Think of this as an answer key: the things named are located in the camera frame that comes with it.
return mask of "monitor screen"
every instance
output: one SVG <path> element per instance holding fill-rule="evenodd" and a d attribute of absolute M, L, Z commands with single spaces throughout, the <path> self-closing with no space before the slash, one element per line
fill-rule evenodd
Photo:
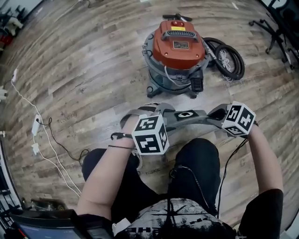
<path fill-rule="evenodd" d="M 19 225 L 30 239 L 80 239 L 72 228 L 47 229 Z"/>

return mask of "office chair leg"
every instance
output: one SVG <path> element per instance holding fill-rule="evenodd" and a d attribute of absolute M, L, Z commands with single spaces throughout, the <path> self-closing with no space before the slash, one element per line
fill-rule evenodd
<path fill-rule="evenodd" d="M 279 37 L 279 33 L 277 33 L 276 31 L 274 31 L 274 29 L 264 19 L 261 19 L 260 22 L 257 22 L 255 20 L 249 22 L 250 26 L 253 26 L 254 24 L 260 26 L 262 29 L 264 29 L 266 32 L 270 33 L 271 36 L 272 36 L 270 47 L 266 49 L 266 53 L 269 54 L 270 50 L 273 48 L 274 43 L 277 42 L 278 45 L 279 45 L 279 48 L 282 51 L 282 54 L 284 55 L 284 57 L 281 60 L 282 60 L 283 63 L 286 63 L 288 61 L 288 58 L 286 56 L 285 49 L 284 49 L 284 47 L 282 45 L 283 40 Z"/>
<path fill-rule="evenodd" d="M 299 53 L 297 51 L 294 51 L 292 48 L 289 48 L 288 51 L 292 52 L 295 59 L 297 60 L 298 64 L 299 64 Z"/>
<path fill-rule="evenodd" d="M 260 26 L 262 29 L 264 29 L 266 32 L 270 33 L 271 35 L 275 34 L 275 31 L 274 31 L 272 28 L 267 28 L 267 27 L 265 27 L 263 24 L 261 24 L 261 23 L 255 21 L 255 20 L 250 21 L 248 24 L 249 24 L 250 26 L 253 26 L 254 24 L 256 24 L 256 25 Z"/>
<path fill-rule="evenodd" d="M 269 24 L 266 20 L 263 19 L 263 22 L 267 25 L 267 27 L 268 27 L 271 31 L 275 32 L 275 30 L 270 26 L 270 24 Z"/>
<path fill-rule="evenodd" d="M 275 41 L 276 41 L 275 37 L 272 37 L 272 38 L 271 38 L 270 47 L 266 49 L 266 53 L 267 53 L 267 54 L 270 54 L 270 51 L 271 51 L 271 49 L 273 48 Z"/>

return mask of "shop vacuum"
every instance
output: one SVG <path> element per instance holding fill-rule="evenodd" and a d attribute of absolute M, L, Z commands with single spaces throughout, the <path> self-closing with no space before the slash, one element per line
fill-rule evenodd
<path fill-rule="evenodd" d="M 232 80 L 243 77 L 244 62 L 234 48 L 215 38 L 202 38 L 189 17 L 175 14 L 163 15 L 163 18 L 167 20 L 161 22 L 142 46 L 150 78 L 149 98 L 161 92 L 186 92 L 196 98 L 204 90 L 204 70 L 214 65 L 224 77 Z M 226 52 L 234 63 L 232 70 L 223 58 Z"/>

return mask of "black hose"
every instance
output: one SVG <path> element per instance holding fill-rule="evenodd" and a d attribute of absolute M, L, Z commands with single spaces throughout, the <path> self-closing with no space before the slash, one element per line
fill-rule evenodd
<path fill-rule="evenodd" d="M 235 70 L 233 72 L 228 71 L 221 63 L 221 61 L 217 58 L 215 59 L 216 66 L 218 70 L 225 76 L 230 77 L 234 80 L 240 80 L 245 73 L 245 65 L 242 57 L 236 49 L 232 48 L 228 45 L 219 45 L 215 50 L 215 55 L 219 56 L 219 52 L 222 49 L 226 49 L 232 56 L 234 56 L 233 61 L 235 64 Z"/>
<path fill-rule="evenodd" d="M 244 66 L 244 62 L 242 57 L 240 56 L 240 54 L 231 46 L 226 45 L 224 42 L 216 39 L 216 38 L 212 38 L 212 37 L 205 37 L 203 38 L 203 40 L 205 41 L 205 43 L 208 45 L 208 47 L 212 50 L 212 52 L 215 54 L 215 56 L 217 57 L 216 60 L 212 60 L 209 62 L 208 67 L 212 67 L 214 65 L 216 65 L 216 67 L 218 68 L 218 70 L 225 76 L 230 77 L 234 80 L 240 80 L 243 76 L 244 76 L 244 72 L 245 72 L 245 66 Z M 219 52 L 222 49 L 226 49 L 227 52 L 230 54 L 234 65 L 235 65 L 235 69 L 233 72 L 228 71 L 221 63 L 221 61 L 219 60 Z"/>

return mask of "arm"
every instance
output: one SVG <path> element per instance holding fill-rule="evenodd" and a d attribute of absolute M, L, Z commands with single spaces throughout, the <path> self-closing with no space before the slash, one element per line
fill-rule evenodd
<path fill-rule="evenodd" d="M 280 189 L 283 191 L 279 162 L 258 126 L 252 126 L 248 140 L 256 168 L 259 193 L 261 194 L 270 189 Z"/>
<path fill-rule="evenodd" d="M 123 133 L 131 134 L 138 116 L 130 117 Z M 133 148 L 132 139 L 114 140 L 110 145 Z M 130 149 L 108 147 L 88 177 L 78 202 L 77 214 L 93 214 L 111 220 L 111 206 L 120 188 Z"/>

